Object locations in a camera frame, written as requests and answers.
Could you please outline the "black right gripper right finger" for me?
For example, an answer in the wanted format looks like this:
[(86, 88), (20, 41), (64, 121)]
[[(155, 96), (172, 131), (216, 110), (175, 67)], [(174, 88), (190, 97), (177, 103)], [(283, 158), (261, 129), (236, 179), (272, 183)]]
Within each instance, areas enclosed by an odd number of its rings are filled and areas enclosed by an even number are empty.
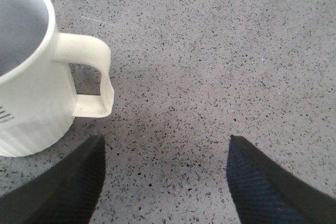
[(335, 199), (231, 135), (226, 178), (241, 223), (335, 223)]

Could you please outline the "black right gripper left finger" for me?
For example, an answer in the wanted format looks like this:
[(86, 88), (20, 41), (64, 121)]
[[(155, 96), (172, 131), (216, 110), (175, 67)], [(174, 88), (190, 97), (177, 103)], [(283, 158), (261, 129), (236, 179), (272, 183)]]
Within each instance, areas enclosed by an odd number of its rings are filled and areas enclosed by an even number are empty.
[(105, 141), (92, 136), (32, 181), (1, 197), (1, 223), (89, 223), (106, 174)]

